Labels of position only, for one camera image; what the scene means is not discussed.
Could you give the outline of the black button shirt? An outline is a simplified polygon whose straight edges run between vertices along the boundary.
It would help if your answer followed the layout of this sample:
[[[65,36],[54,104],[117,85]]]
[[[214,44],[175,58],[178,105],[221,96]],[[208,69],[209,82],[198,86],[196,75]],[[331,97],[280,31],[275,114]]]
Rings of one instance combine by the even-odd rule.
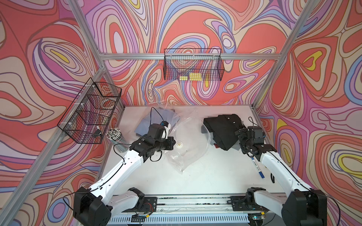
[[[204,118],[203,124],[210,133],[213,133],[213,140],[217,146],[224,151],[228,151],[239,140],[235,132],[245,128],[236,114]]]

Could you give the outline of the clear plastic vacuum bag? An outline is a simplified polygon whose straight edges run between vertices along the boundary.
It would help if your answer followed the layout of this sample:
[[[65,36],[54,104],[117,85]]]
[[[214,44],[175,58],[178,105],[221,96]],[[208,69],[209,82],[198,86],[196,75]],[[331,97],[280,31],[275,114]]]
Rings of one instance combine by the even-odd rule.
[[[166,102],[151,103],[149,107],[156,109],[174,109],[180,120],[169,131],[169,136],[174,137],[175,145],[172,151],[164,151],[171,166],[180,174],[203,157],[211,148],[210,133],[201,133],[205,127],[203,119],[212,116],[208,106],[172,106]]]

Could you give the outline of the grey button shirt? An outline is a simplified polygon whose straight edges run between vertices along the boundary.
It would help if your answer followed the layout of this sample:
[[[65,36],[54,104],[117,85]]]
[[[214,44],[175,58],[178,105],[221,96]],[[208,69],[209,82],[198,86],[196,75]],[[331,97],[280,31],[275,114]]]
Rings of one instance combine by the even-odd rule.
[[[235,135],[235,131],[237,128],[235,126],[221,126],[217,127],[216,130],[208,129],[203,127],[201,129],[202,134],[210,133],[211,141],[210,144],[214,146],[217,144],[220,150],[229,151],[232,150],[240,150],[239,140]]]

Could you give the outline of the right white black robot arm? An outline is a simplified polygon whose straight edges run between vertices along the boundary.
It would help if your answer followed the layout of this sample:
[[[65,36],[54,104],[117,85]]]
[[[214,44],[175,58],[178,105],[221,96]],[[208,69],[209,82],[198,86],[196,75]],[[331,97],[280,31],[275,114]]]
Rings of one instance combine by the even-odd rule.
[[[246,203],[264,207],[280,216],[287,226],[326,226],[327,197],[313,190],[283,161],[274,146],[264,143],[260,127],[244,127],[235,132],[243,154],[252,154],[282,187],[287,199],[282,201],[260,187],[251,187]]]

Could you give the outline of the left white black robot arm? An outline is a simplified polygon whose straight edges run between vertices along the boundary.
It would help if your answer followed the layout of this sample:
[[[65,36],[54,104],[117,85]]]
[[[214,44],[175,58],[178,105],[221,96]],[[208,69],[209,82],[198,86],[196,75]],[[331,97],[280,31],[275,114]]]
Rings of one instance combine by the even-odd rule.
[[[144,207],[153,211],[145,195],[132,187],[121,195],[115,191],[125,180],[156,152],[171,151],[176,143],[168,135],[171,125],[163,121],[151,124],[147,134],[129,145],[121,161],[89,188],[80,187],[74,193],[73,217],[84,226],[105,226],[110,219],[124,211],[139,213]]]

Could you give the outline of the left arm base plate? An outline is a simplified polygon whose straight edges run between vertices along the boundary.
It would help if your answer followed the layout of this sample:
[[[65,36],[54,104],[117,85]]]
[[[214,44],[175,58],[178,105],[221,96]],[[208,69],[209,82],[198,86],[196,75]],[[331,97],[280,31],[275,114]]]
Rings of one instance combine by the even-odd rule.
[[[146,213],[153,213],[156,212],[157,205],[157,197],[144,197],[143,200],[138,201],[136,206],[132,209],[128,209],[123,211],[122,213],[129,213],[129,212],[146,212]]]

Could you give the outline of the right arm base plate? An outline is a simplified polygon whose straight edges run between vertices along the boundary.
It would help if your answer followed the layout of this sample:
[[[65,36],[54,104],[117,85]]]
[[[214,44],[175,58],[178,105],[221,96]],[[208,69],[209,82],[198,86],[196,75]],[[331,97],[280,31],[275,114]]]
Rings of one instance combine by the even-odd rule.
[[[233,211],[269,211],[267,208],[256,204],[254,199],[249,195],[231,196],[227,204],[232,206]]]

